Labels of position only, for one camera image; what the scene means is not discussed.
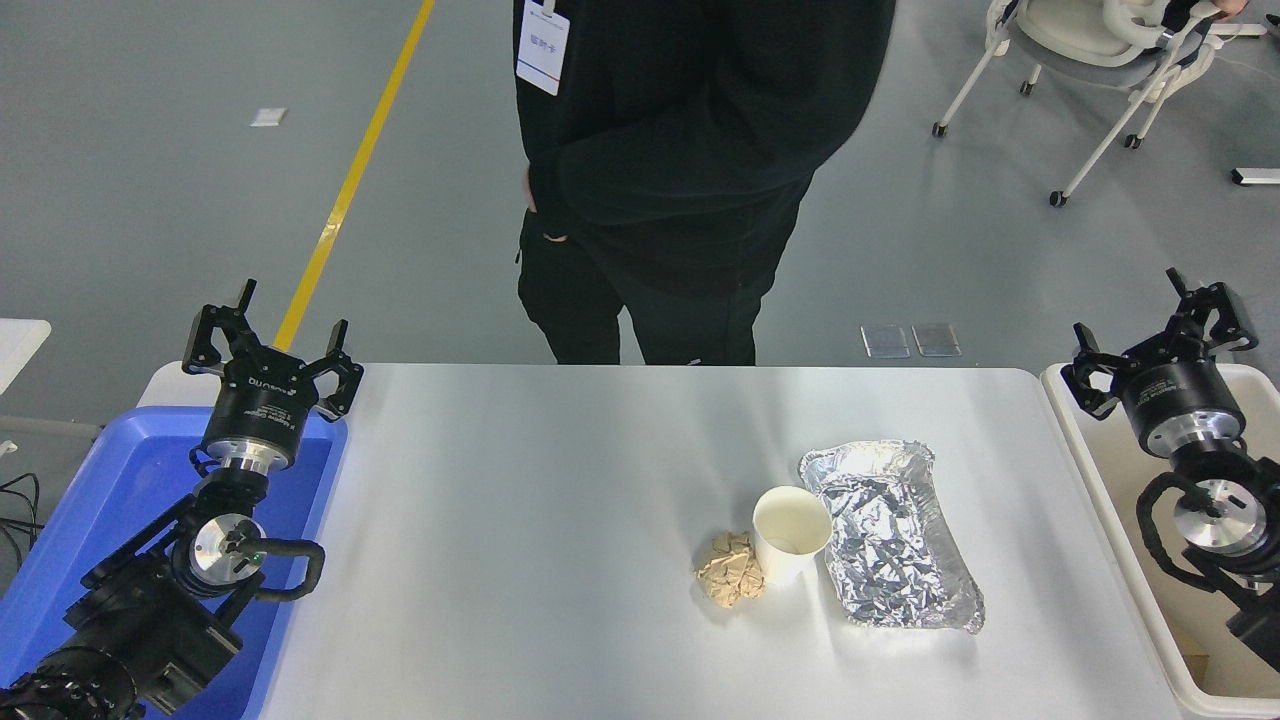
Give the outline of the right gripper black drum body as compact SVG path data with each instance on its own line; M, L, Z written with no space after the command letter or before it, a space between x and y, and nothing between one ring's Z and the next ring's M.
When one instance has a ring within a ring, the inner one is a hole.
M1243 439L1245 416L1225 383L1211 340L1179 350L1147 340L1123 354L1123 406L1142 448Z

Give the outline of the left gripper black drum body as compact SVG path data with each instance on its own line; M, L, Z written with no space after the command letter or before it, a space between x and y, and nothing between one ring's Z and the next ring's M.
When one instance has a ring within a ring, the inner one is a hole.
M233 356L223 369L204 447L252 439L274 448L298 448L307 416L319 401L315 380L301 370L301 360L274 350L265 359Z

